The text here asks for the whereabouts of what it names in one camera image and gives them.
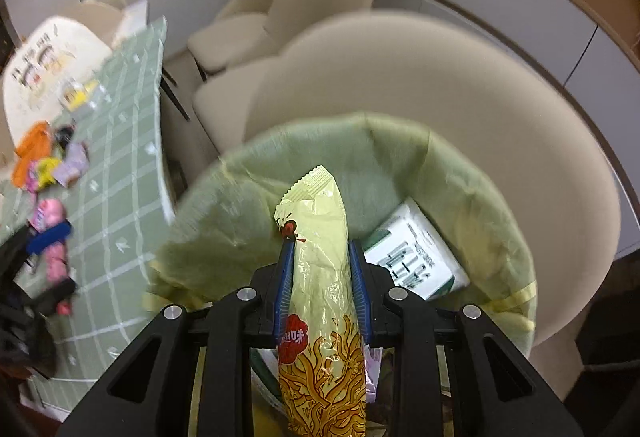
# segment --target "green checkered tablecloth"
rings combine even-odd
[[[50,319],[58,348],[51,381],[34,377],[45,403],[72,410],[150,319],[142,306],[146,264],[166,238],[173,210],[164,185],[159,82],[164,18],[123,43],[96,74],[105,87],[102,105],[78,122],[75,141],[85,141],[91,167],[70,189],[40,194],[64,203],[73,234],[70,274],[78,283],[70,317]],[[68,122],[63,114],[55,124]],[[31,196],[10,182],[2,190],[0,238],[33,213]],[[27,268],[17,282],[35,295],[47,287],[47,265]]]

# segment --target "chair seat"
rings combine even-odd
[[[262,58],[211,78],[193,96],[193,111],[220,154],[244,141],[253,97],[278,58]]]
[[[191,35],[187,48],[203,69],[212,74],[254,45],[267,16],[243,13],[218,20]]]

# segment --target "yellow snack package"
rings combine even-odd
[[[278,346],[289,428],[302,437],[363,436],[363,343],[334,177],[323,166],[311,170],[284,195],[274,218],[284,236],[296,239],[289,316]]]

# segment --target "blue gripper pad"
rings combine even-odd
[[[296,241],[286,239],[284,248],[286,248],[286,251],[281,252],[280,261],[278,262],[279,265],[282,265],[282,274],[274,308],[273,334],[276,337],[276,341],[280,341],[287,327],[291,290],[293,289],[293,259]]]
[[[63,221],[33,237],[27,243],[27,252],[30,255],[39,255],[52,243],[64,242],[70,234],[71,224],[68,221]]]
[[[362,266],[366,265],[366,262],[360,261],[353,241],[349,242],[349,265],[351,266],[351,290],[353,290],[353,301],[358,315],[358,328],[364,342],[368,344],[371,341],[372,327],[371,302],[362,276]]]

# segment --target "green trash bag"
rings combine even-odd
[[[481,306],[529,353],[533,260],[500,192],[424,125],[363,112],[273,128],[213,164],[181,201],[168,242],[151,264],[146,307],[200,308],[277,261],[282,237],[274,209],[319,164],[338,184],[350,239],[367,237],[412,197],[471,280],[434,304]]]

